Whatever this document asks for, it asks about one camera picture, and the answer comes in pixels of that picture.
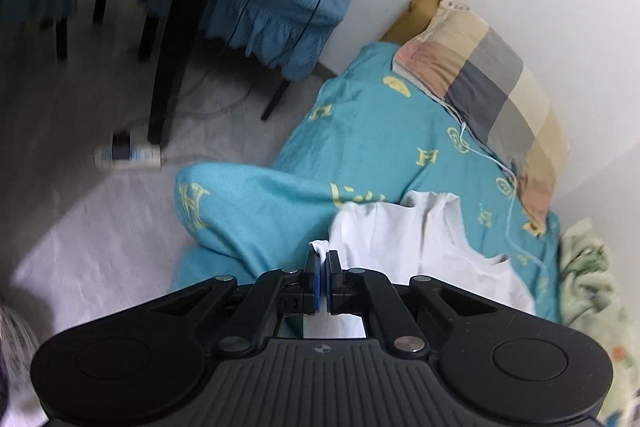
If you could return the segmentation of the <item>light green fleece blanket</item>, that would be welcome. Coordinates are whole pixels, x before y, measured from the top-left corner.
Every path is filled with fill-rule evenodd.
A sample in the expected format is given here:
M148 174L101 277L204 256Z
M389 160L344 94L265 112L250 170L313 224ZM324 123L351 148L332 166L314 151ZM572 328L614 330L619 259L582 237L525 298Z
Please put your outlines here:
M598 420L605 426L637 426L639 327L610 270L610 250L590 220L578 221L562 235L559 277L561 323L596 340L612 362L612 385Z

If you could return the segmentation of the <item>teal patterned bed sheet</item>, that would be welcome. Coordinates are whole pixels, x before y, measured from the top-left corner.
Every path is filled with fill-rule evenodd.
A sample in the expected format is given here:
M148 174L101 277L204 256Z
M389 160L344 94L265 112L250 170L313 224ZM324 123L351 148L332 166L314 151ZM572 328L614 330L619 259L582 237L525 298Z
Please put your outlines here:
M396 46L365 46L328 81L269 168L204 162L181 169L175 200L195 247L176 266L183 288L229 274L240 283L299 268L329 238L346 202L399 204L411 191L460 198L466 238L505 254L532 293L537 317L559 317L559 221L536 236L513 176L437 102L392 69Z

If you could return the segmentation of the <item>white t-shirt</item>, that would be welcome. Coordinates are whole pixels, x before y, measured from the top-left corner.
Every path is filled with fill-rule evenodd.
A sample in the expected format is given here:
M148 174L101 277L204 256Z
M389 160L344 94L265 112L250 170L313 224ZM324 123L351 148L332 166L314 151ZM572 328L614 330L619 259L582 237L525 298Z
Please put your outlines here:
M321 261L336 251L343 269L362 268L407 284L426 275L496 303L536 313L535 300L505 254L485 257L466 238L460 198L411 191L399 204L346 202L310 250Z

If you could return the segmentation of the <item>checkered pillow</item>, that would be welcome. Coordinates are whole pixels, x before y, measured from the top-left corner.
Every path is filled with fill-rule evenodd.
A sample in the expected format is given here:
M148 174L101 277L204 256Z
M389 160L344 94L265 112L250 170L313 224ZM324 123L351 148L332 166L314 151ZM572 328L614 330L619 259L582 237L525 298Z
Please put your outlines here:
M547 231L567 139L540 82L497 31L454 0L410 0L386 30L393 69L446 107L515 178L526 230Z

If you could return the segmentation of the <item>white power strip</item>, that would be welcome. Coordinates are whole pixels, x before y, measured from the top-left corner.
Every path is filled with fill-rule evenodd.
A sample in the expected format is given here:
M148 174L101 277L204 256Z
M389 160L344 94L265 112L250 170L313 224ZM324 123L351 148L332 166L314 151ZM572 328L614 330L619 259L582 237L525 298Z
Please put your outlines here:
M93 164L101 171L160 170L162 151L157 145L136 145L128 130L120 130L110 144L96 149Z

